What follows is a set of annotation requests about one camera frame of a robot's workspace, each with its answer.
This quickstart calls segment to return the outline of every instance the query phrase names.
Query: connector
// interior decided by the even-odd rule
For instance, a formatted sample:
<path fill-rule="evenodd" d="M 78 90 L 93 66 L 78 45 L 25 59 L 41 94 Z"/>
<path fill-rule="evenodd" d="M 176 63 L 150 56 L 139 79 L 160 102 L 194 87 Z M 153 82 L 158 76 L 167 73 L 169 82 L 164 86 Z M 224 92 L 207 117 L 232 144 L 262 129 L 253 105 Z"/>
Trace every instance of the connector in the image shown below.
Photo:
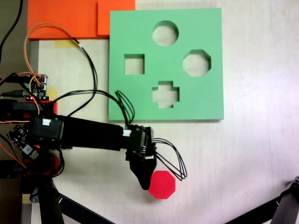
<path fill-rule="evenodd" d="M 18 97 L 24 97 L 24 96 L 27 96 L 27 95 L 28 94 L 24 90 L 13 90 L 13 91 L 10 91 L 10 92 L 0 93 L 0 97 L 18 98 Z"/>

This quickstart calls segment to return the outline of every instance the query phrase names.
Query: square hole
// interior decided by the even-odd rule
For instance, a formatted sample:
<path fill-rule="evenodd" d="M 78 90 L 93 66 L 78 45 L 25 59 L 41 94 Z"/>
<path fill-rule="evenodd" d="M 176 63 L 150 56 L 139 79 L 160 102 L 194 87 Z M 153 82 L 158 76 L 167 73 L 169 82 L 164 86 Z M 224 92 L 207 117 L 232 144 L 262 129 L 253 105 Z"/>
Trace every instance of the square hole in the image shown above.
<path fill-rule="evenodd" d="M 126 75 L 144 74 L 144 54 L 125 55 L 125 74 Z"/>

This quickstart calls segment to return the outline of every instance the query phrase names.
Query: black metal bar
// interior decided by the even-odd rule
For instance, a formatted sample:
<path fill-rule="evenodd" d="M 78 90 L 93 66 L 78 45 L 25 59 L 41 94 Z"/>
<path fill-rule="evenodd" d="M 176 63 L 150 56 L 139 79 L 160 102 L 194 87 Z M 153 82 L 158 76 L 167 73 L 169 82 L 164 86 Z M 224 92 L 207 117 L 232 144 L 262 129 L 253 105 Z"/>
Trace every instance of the black metal bar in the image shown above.
<path fill-rule="evenodd" d="M 42 224 L 64 224 L 55 189 L 40 185 L 38 200 L 41 210 Z"/>
<path fill-rule="evenodd" d="M 298 212 L 298 195 L 296 192 L 290 191 L 281 198 L 271 224 L 295 224 Z"/>
<path fill-rule="evenodd" d="M 273 218 L 279 200 L 279 197 L 274 198 L 226 224 L 263 224 Z"/>
<path fill-rule="evenodd" d="M 60 208 L 63 214 L 81 224 L 114 224 L 62 194 L 60 194 Z"/>

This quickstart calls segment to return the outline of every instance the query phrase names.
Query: wooden floor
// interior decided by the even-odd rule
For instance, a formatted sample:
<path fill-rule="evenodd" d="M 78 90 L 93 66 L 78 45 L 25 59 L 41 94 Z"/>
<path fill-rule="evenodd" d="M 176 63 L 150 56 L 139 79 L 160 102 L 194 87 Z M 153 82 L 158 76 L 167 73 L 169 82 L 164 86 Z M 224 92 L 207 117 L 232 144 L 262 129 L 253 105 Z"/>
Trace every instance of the wooden floor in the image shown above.
<path fill-rule="evenodd" d="M 0 0 L 0 41 L 14 23 L 18 11 L 20 0 Z M 23 3 L 23 12 L 20 20 L 7 38 L 3 50 L 0 65 L 0 77 L 3 78 L 13 72 L 27 71 L 23 56 L 23 43 L 26 36 L 27 23 L 27 0 Z M 0 87 L 0 92 L 10 91 L 19 88 L 16 84 L 4 84 Z M 0 133 L 5 135 L 9 125 L 0 125 Z M 9 148 L 3 140 L 0 143 Z M 0 150 L 0 160 L 10 160 L 3 150 Z M 19 224 L 21 223 L 21 195 L 20 179 L 0 179 L 0 223 Z"/>

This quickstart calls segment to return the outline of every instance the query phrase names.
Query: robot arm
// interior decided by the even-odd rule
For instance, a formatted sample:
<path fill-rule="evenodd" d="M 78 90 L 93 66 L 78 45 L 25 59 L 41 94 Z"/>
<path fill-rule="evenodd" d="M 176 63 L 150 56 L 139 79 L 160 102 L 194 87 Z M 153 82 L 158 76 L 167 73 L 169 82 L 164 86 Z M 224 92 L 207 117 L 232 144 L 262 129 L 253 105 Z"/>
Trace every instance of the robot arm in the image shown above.
<path fill-rule="evenodd" d="M 33 117 L 26 124 L 28 142 L 42 148 L 88 147 L 120 151 L 127 150 L 126 160 L 142 189 L 150 187 L 151 175 L 157 165 L 150 127 L 105 124 L 65 116 Z"/>

